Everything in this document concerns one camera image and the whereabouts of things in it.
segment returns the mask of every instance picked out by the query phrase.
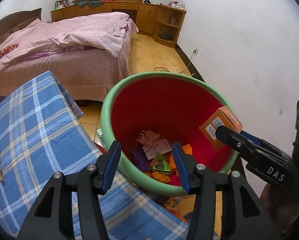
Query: green wrapper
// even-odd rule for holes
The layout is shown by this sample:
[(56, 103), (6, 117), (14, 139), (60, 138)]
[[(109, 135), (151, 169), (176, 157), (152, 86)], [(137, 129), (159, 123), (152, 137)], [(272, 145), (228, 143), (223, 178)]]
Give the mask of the green wrapper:
[(163, 174), (169, 175), (171, 173), (171, 168), (165, 160), (164, 156), (160, 153), (156, 154), (155, 158), (149, 165), (149, 170), (158, 171)]

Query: blue plaid blanket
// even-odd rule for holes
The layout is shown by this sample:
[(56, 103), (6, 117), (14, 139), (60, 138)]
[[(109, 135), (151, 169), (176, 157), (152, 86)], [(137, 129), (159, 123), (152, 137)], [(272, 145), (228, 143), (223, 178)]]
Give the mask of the blue plaid blanket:
[[(0, 104), (0, 224), (17, 236), (27, 212), (51, 175), (95, 163), (101, 155), (78, 119), (82, 111), (51, 72), (27, 82)], [(77, 195), (73, 223), (80, 236)], [(100, 197), (111, 239), (185, 239), (188, 225), (155, 204), (118, 171)]]

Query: bed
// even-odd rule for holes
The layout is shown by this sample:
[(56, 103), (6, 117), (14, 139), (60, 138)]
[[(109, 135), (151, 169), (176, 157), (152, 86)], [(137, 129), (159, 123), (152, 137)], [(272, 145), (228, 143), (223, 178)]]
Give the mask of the bed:
[[(7, 42), (9, 35), (24, 31), (35, 19), (41, 19), (41, 9), (14, 13), (0, 20), (0, 46)], [(129, 76), (131, 36), (138, 30), (131, 19), (127, 23), (128, 28), (116, 56), (106, 49), (76, 49), (15, 62), (0, 71), (0, 96), (8, 96), (27, 81), (50, 70), (75, 100), (104, 101), (108, 91)]]

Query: wooden cabinet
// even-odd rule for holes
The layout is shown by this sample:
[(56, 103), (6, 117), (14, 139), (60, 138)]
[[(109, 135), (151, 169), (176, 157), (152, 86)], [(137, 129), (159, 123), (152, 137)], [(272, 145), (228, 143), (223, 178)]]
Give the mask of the wooden cabinet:
[(90, 14), (96, 14), (96, 13), (109, 13), (112, 12), (112, 3), (107, 2), (103, 3), (103, 5), (97, 6), (95, 8), (90, 8)]
[(154, 28), (153, 40), (162, 45), (174, 48), (178, 40), (185, 13), (186, 11), (160, 6)]
[(107, 12), (112, 12), (112, 10), (111, 9), (90, 10), (90, 14), (107, 13)]
[(74, 17), (76, 17), (76, 8), (74, 6), (63, 9), (63, 19), (71, 19)]
[(158, 6), (150, 4), (140, 4), (137, 17), (136, 26), (140, 31), (153, 33), (158, 13)]
[(85, 5), (83, 7), (76, 6), (76, 16), (86, 16), (89, 15), (90, 7), (88, 5)]
[(127, 10), (138, 10), (139, 3), (135, 2), (113, 2), (112, 9), (127, 9)]
[(163, 5), (136, 2), (105, 2), (96, 8), (85, 5), (80, 8), (73, 5), (51, 11), (52, 22), (97, 13), (124, 12), (135, 22), (140, 34), (154, 41), (174, 48), (186, 11)]
[(52, 14), (52, 22), (57, 22), (63, 20), (63, 10), (57, 9), (54, 11), (51, 11)]

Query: orange box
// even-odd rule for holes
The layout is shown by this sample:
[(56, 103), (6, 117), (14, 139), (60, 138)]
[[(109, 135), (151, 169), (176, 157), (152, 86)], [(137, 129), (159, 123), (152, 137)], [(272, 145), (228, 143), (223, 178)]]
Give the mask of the orange box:
[(216, 138), (217, 127), (224, 125), (238, 133), (243, 129), (242, 123), (232, 113), (228, 106), (222, 106), (199, 128), (216, 150), (221, 149), (224, 144)]

